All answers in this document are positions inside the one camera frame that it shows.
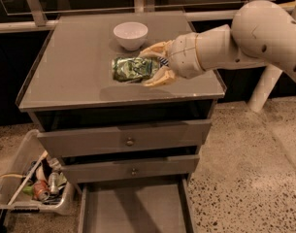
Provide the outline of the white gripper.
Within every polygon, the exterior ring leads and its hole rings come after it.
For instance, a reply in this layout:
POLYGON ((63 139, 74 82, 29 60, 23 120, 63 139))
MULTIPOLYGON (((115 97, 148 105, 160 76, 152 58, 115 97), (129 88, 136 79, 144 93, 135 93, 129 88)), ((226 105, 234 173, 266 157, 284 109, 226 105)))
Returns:
POLYGON ((180 35, 174 41, 156 43, 139 53, 140 57, 167 58, 169 67, 162 66, 154 76, 143 82, 143 86, 154 87, 173 83, 176 74, 185 79, 193 79, 205 73, 199 60, 197 33, 180 35))

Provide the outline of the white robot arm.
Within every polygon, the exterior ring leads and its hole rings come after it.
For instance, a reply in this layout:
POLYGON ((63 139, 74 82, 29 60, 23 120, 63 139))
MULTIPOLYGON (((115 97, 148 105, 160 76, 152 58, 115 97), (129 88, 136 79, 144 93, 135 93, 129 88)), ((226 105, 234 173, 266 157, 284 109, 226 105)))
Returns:
POLYGON ((193 79, 215 69, 251 68, 266 62, 280 68, 296 83, 296 19, 266 0, 247 3, 232 23, 202 33, 179 35, 140 52, 141 57, 168 61, 145 86, 193 79))

